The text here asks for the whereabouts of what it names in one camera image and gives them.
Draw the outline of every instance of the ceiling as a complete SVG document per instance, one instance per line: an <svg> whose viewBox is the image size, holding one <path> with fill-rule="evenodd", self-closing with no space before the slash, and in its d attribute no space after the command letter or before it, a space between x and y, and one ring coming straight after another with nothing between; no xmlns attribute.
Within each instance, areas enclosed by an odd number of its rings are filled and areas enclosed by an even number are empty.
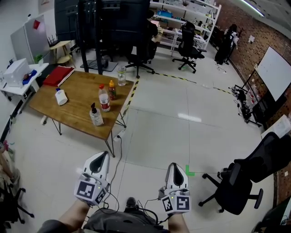
<svg viewBox="0 0 291 233"><path fill-rule="evenodd" d="M291 0L247 0L260 10L265 17L261 17L255 10L241 0L231 0L235 5L257 20L275 28L291 39Z"/></svg>

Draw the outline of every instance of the office chair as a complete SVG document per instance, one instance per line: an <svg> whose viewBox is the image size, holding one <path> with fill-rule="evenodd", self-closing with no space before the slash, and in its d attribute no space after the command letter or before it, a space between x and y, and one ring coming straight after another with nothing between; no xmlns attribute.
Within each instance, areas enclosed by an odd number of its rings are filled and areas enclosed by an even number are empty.
<svg viewBox="0 0 291 233"><path fill-rule="evenodd" d="M24 213L28 214L30 217L34 218L35 216L25 209L23 209L18 204L18 199L21 192L25 192L26 190L24 188L20 188L16 194L16 196L13 196L11 188L13 185L6 185L6 182L4 181L4 189L0 188L0 194L4 195L3 202L0 203L0 221L2 223L4 222L17 222L18 219L20 220L21 224L25 223L25 220L21 219L18 209L22 210Z"/></svg>
<svg viewBox="0 0 291 233"><path fill-rule="evenodd" d="M139 67L146 68L151 71L152 74L155 73L154 69L144 65L144 63L147 63L147 61L152 57L150 52L150 43L151 43L151 37L146 38L145 42L136 47L136 55L130 54L127 56L128 63L132 63L130 65L125 66L126 68L136 66L136 78L140 78L138 75Z"/></svg>
<svg viewBox="0 0 291 233"><path fill-rule="evenodd" d="M186 22L182 26L182 42L179 44L178 52L183 58L182 59L175 58L172 60L173 62L174 61L184 62L184 64L178 68L179 70L181 70L184 65L188 64L193 69L193 73L196 72L196 69L194 68L196 67L196 63L194 61L190 61L189 58L193 58L195 60L197 58L203 59L204 56L201 54L201 52L207 52L204 49L196 49L193 47L194 43L193 39L195 36L194 30L195 26L190 22Z"/></svg>
<svg viewBox="0 0 291 233"><path fill-rule="evenodd" d="M291 161L291 154L287 153L291 145L291 137L283 136L281 139L274 133L268 133L253 151L253 153L245 159L236 159L228 168L217 174L222 180L217 182L208 174L203 174L203 178L208 178L217 186L216 192L203 202L199 202L199 206L203 206L206 202L215 198L221 206L222 213L224 210L239 215L248 199L256 200L255 209L258 209L262 197L263 190L260 189L258 195L250 195L252 182L260 182L267 176L286 167Z"/></svg>

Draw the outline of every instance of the wooden stool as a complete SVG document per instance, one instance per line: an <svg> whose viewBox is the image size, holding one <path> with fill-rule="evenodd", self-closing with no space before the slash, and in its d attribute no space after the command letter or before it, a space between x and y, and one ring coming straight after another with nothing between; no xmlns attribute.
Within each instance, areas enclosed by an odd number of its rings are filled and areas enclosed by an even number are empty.
<svg viewBox="0 0 291 233"><path fill-rule="evenodd" d="M74 61L72 59L72 55L70 55L70 53L68 52L67 47L66 47L66 45L69 44L70 42L71 41L60 41L55 46L52 46L50 48L50 50L55 50L54 56L55 56L55 63L56 64L64 64L64 63L66 63L68 61L71 61L73 66L76 68L75 63L74 63ZM63 47L63 51L64 51L65 56L60 57L59 59L57 59L57 51L58 51L58 48L61 48L61 47Z"/></svg>

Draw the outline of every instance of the chair armrest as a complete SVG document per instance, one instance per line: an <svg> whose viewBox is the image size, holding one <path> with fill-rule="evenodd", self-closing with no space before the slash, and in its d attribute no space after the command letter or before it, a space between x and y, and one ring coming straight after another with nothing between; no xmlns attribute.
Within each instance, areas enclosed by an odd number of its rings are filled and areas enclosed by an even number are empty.
<svg viewBox="0 0 291 233"><path fill-rule="evenodd" d="M262 198L263 198L263 194L264 194L263 189L260 189L259 195L258 195L258 199L256 200L256 203L255 203L255 209L258 209L259 208L260 203L261 203Z"/></svg>
<svg viewBox="0 0 291 233"><path fill-rule="evenodd" d="M240 173L240 170L241 170L240 164L235 163L234 166L231 169L231 174L230 174L230 177L229 177L229 184L230 185L233 186L235 184L236 178L237 178L238 174Z"/></svg>
<svg viewBox="0 0 291 233"><path fill-rule="evenodd" d="M199 52L207 52L205 49L197 49Z"/></svg>
<svg viewBox="0 0 291 233"><path fill-rule="evenodd" d="M244 159L239 158L239 159L235 159L234 163L242 164L243 161L244 161Z"/></svg>

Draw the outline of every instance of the green tape mark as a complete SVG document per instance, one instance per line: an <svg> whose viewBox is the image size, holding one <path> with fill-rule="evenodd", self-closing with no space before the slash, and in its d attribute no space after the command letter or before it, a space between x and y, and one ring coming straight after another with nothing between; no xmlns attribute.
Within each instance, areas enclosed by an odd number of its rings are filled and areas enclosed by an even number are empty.
<svg viewBox="0 0 291 233"><path fill-rule="evenodd" d="M189 177L194 177L195 176L195 172L190 172L189 171L189 165L186 165L186 175Z"/></svg>

